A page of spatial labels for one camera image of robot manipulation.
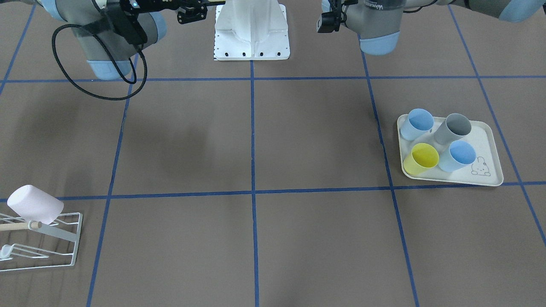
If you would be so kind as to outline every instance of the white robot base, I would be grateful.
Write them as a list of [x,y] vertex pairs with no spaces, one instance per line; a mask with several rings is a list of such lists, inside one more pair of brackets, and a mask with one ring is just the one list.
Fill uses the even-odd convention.
[[286,7],[277,0],[227,0],[216,7],[214,59],[286,60]]

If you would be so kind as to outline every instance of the light blue joint cover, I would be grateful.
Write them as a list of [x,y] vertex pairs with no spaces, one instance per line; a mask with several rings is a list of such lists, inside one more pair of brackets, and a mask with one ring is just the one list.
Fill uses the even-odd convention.
[[522,22],[538,11],[544,0],[512,0],[498,17],[502,21]]
[[322,12],[326,13],[330,11],[330,2],[328,0],[322,0]]
[[56,0],[41,0],[41,4],[44,9],[51,15],[51,17],[60,21],[66,21],[63,19],[63,17],[61,17],[59,11],[57,10]]
[[156,22],[157,41],[159,41],[167,34],[167,23],[165,22],[165,18],[163,18],[158,11],[151,12],[150,15],[152,15],[153,20]]
[[398,36],[400,36],[400,31],[381,37],[361,39],[360,49],[369,55],[386,55],[396,47]]
[[[117,73],[116,67],[110,61],[87,61],[95,76],[100,80],[115,80],[120,78],[120,74]],[[129,61],[116,61],[117,66],[120,68],[124,76],[131,72],[131,63]]]

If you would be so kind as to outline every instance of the blue tape line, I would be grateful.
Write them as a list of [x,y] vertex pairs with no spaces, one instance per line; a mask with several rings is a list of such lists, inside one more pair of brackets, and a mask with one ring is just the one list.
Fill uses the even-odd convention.
[[542,79],[546,78],[546,75],[529,75],[529,76],[522,76],[522,75],[515,75],[515,76],[479,76],[481,79]]
[[246,195],[246,194],[252,194],[252,191],[187,192],[187,193],[158,193],[158,194],[119,194],[119,195],[112,195],[111,199],[168,198],[168,197],[195,197],[195,196],[221,196],[221,195]]
[[381,186],[381,187],[291,188],[291,189],[283,189],[283,190],[256,190],[256,194],[357,192],[357,191],[381,191],[381,190],[390,190],[390,187]]
[[396,200],[396,194],[394,192],[393,178],[391,177],[391,174],[390,174],[389,159],[387,157],[387,150],[385,149],[385,143],[383,141],[383,133],[381,132],[381,123],[379,121],[379,116],[377,114],[377,108],[375,104],[375,98],[373,96],[373,88],[372,88],[372,83],[370,79],[370,73],[368,71],[368,65],[366,62],[366,55],[363,52],[360,52],[360,54],[362,55],[362,62],[364,63],[364,71],[366,72],[366,81],[368,84],[368,90],[370,91],[370,99],[371,99],[371,103],[373,107],[373,115],[375,116],[377,121],[377,133],[379,134],[379,141],[381,142],[381,146],[383,147],[383,157],[385,159],[385,170],[387,171],[387,177],[389,178],[389,189],[390,189],[391,197],[393,199],[394,211],[396,213],[396,220],[398,222],[398,230],[400,232],[400,239],[402,242],[402,248],[404,250],[404,257],[406,259],[406,267],[408,270],[409,282],[411,284],[411,289],[413,293],[413,300],[415,302],[415,306],[419,307],[419,298],[417,296],[417,288],[415,286],[415,281],[413,278],[413,270],[411,267],[410,255],[408,253],[408,248],[406,244],[406,236],[404,235],[404,229],[402,227],[402,219],[400,218],[400,211],[398,210],[398,202]]
[[[400,79],[476,79],[476,76],[370,76],[372,80],[400,80]],[[480,76],[482,79],[542,79],[546,75],[514,75],[514,76]],[[325,77],[272,77],[272,78],[254,78],[258,81],[275,80],[364,80],[365,76],[325,76]],[[122,79],[100,80],[100,79],[75,79],[75,82],[123,82]],[[148,78],[150,82],[160,81],[250,81],[250,78]],[[35,80],[5,80],[4,83],[63,83],[66,79],[35,79]]]
[[[135,56],[134,65],[136,66],[138,62],[138,55]],[[133,85],[129,85],[129,89],[127,90],[127,95],[131,94],[133,91]],[[95,281],[97,279],[97,271],[99,267],[99,260],[100,260],[100,252],[102,250],[102,243],[104,240],[104,232],[106,230],[106,221],[108,220],[108,211],[110,210],[110,201],[112,199],[112,191],[114,190],[114,181],[116,180],[116,172],[117,172],[117,163],[120,158],[120,152],[121,152],[121,142],[123,140],[123,128],[125,126],[125,120],[127,118],[127,110],[129,109],[129,101],[130,98],[125,100],[125,108],[123,110],[123,118],[121,120],[121,127],[120,127],[120,135],[117,140],[117,148],[116,148],[116,156],[114,157],[114,166],[112,167],[112,177],[110,180],[110,186],[108,187],[108,195],[106,197],[106,204],[104,206],[104,214],[103,214],[103,221],[100,226],[100,235],[99,235],[99,241],[97,244],[97,253],[95,254],[95,262],[93,264],[93,273],[91,275],[91,282],[89,285],[89,293],[87,295],[87,307],[91,307],[91,300],[93,298],[93,291],[95,288]]]
[[371,76],[370,79],[475,79],[476,76]]
[[251,176],[252,176],[252,236],[254,241],[254,306],[260,306],[258,270],[258,224],[256,214],[256,129],[254,121],[254,61],[250,61],[250,117],[251,117]]
[[107,199],[106,195],[97,195],[97,196],[61,196],[57,197],[58,200],[104,200]]
[[301,76],[301,77],[256,77],[254,80],[275,81],[275,80],[363,80],[365,76]]
[[[524,185],[537,186],[546,185],[546,181],[527,181]],[[519,186],[519,182],[504,182],[501,186]],[[481,187],[466,184],[446,184],[446,185],[415,185],[415,186],[393,186],[395,190],[426,190],[432,188],[464,188]],[[359,192],[359,191],[385,191],[390,190],[390,186],[376,187],[333,187],[333,188],[293,188],[280,190],[256,190],[258,194],[290,194],[290,193],[324,193],[324,192]],[[110,196],[110,199],[138,199],[138,198],[169,198],[169,197],[199,197],[199,196],[223,196],[223,195],[251,195],[252,191],[218,191],[218,192],[186,192],[186,193],[156,193],[156,194],[118,194]],[[104,200],[107,195],[97,196],[61,196],[56,197],[59,200]],[[7,198],[0,198],[0,203],[7,202]]]
[[482,88],[483,96],[485,97],[485,101],[487,102],[487,106],[489,107],[489,111],[491,112],[491,115],[493,117],[493,121],[495,122],[495,125],[497,127],[498,133],[501,136],[502,143],[505,146],[506,152],[508,153],[508,158],[510,159],[510,163],[512,164],[512,167],[514,168],[514,172],[516,177],[518,178],[518,183],[521,187],[521,191],[523,192],[523,195],[525,196],[525,200],[527,201],[527,206],[529,206],[529,210],[531,211],[531,215],[533,216],[533,219],[535,220],[535,224],[537,225],[538,232],[540,233],[542,237],[542,242],[544,243],[544,246],[546,246],[546,236],[544,235],[544,230],[542,230],[542,226],[540,221],[538,220],[537,214],[535,213],[535,209],[533,208],[533,205],[531,203],[531,200],[529,199],[529,195],[527,195],[527,190],[525,190],[525,186],[523,184],[523,181],[521,180],[521,176],[519,175],[518,168],[515,165],[514,158],[512,157],[512,153],[510,152],[510,148],[508,148],[508,143],[506,142],[505,136],[502,133],[501,126],[498,123],[497,116],[495,115],[495,112],[493,111],[493,107],[491,105],[491,101],[489,101],[489,96],[487,95],[487,92],[485,90],[485,87],[483,86],[482,79],[478,73],[478,69],[476,68],[476,65],[474,63],[474,60],[472,59],[472,55],[470,54],[470,50],[468,49],[468,46],[466,45],[465,38],[462,36],[461,29],[459,27],[459,24],[457,23],[457,19],[455,18],[455,14],[453,13],[453,10],[451,9],[451,5],[448,5],[449,12],[451,13],[451,17],[453,18],[453,21],[455,22],[455,27],[457,28],[457,31],[459,32],[459,36],[461,38],[462,44],[465,47],[466,54],[468,55],[468,59],[470,60],[470,64],[472,65],[472,68],[474,69],[474,73],[476,74],[476,77],[478,78],[478,82],[480,87]]
[[541,185],[546,185],[546,181],[526,181],[526,182],[523,182],[523,185],[526,185],[526,186],[541,186]]
[[28,15],[28,20],[25,25],[25,29],[23,30],[23,33],[21,34],[21,37],[19,38],[19,42],[17,43],[17,47],[15,48],[15,51],[13,52],[13,56],[11,57],[11,61],[9,62],[8,70],[6,70],[5,72],[2,84],[0,84],[0,95],[4,91],[4,86],[6,84],[6,81],[8,80],[9,73],[11,72],[11,69],[13,68],[13,64],[15,63],[15,58],[17,58],[17,53],[19,53],[19,49],[21,48],[23,40],[25,39],[25,35],[27,34],[27,30],[31,24],[32,16],[34,16],[35,10],[36,10],[36,4],[32,6],[31,13]]

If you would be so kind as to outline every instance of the wooden stick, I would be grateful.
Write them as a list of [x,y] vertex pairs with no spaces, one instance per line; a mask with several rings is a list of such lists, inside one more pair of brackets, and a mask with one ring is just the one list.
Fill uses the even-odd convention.
[[12,230],[23,230],[23,229],[38,229],[41,228],[42,222],[28,222],[28,223],[10,223],[10,224],[1,224],[0,231],[12,231]]

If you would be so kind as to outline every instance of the plastic cup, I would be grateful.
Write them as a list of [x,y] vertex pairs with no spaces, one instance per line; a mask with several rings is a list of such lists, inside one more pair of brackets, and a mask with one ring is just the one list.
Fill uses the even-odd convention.
[[64,208],[62,201],[32,185],[18,188],[8,198],[8,206],[25,221],[51,224]]
[[424,109],[413,109],[409,112],[407,120],[400,128],[400,134],[408,141],[413,141],[432,129],[434,119]]
[[469,166],[476,160],[474,147],[463,140],[454,141],[440,155],[438,166],[444,172],[453,172],[465,166]]
[[438,165],[440,156],[432,145],[418,143],[404,159],[404,170],[410,175],[417,175]]
[[468,135],[472,125],[466,116],[459,113],[449,114],[438,130],[434,133],[434,139],[440,144],[449,144]]

